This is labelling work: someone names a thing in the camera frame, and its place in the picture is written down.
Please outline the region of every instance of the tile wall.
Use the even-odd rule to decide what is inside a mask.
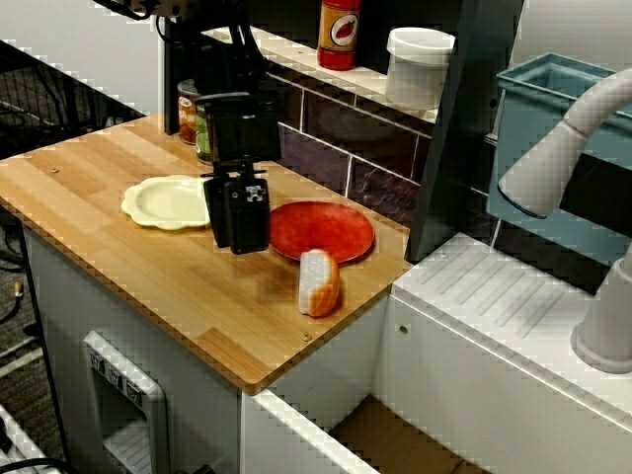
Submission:
[[[408,227],[433,125],[274,66],[285,99],[279,163]]]
[[[279,163],[408,227],[434,126],[275,65],[285,97]],[[461,231],[595,294],[608,267],[485,211],[495,144],[486,140]]]

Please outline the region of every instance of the red bottle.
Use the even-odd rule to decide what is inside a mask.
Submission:
[[[361,0],[322,0],[316,58],[327,69],[354,67]]]

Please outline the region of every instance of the faucet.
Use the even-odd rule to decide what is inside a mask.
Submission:
[[[632,69],[594,84],[564,118],[499,180],[501,196],[544,219],[559,204],[590,136],[614,112],[632,103]],[[609,373],[632,371],[632,245],[599,287],[571,336],[575,354]]]

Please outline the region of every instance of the blue bin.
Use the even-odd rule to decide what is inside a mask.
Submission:
[[[505,101],[487,201],[490,214],[609,266],[625,254],[629,237],[560,208],[543,220],[528,217],[501,197],[498,181],[587,89],[613,73],[548,53],[498,75]],[[589,138],[585,153],[632,170],[632,106],[612,114]]]

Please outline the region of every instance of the wooden countertop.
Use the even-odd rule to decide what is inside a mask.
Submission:
[[[120,210],[130,186],[209,171],[162,123],[157,114],[4,160],[0,204],[248,394],[342,331],[411,267],[407,228],[272,162],[257,165],[267,170],[272,208],[339,202],[375,231],[363,259],[341,264],[340,301],[324,318],[299,313],[299,265],[274,250],[236,256],[217,248],[209,227],[136,224]]]

